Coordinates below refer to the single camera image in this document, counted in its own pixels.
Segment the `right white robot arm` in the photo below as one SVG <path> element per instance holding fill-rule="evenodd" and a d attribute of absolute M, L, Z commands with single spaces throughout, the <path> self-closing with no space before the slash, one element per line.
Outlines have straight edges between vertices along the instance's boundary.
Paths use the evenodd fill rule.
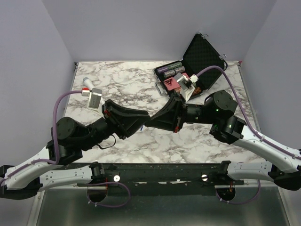
<path fill-rule="evenodd" d="M 186 104 L 172 95 L 168 102 L 145 124 L 146 127 L 174 133 L 183 124 L 210 124 L 210 134 L 218 141 L 242 147 L 264 162 L 230 162 L 227 168 L 217 171 L 217 181 L 223 185 L 232 180 L 265 180 L 286 190 L 301 187 L 301 154 L 253 129 L 246 120 L 234 115 L 237 102 L 226 91 L 211 94 L 204 104 Z"/>

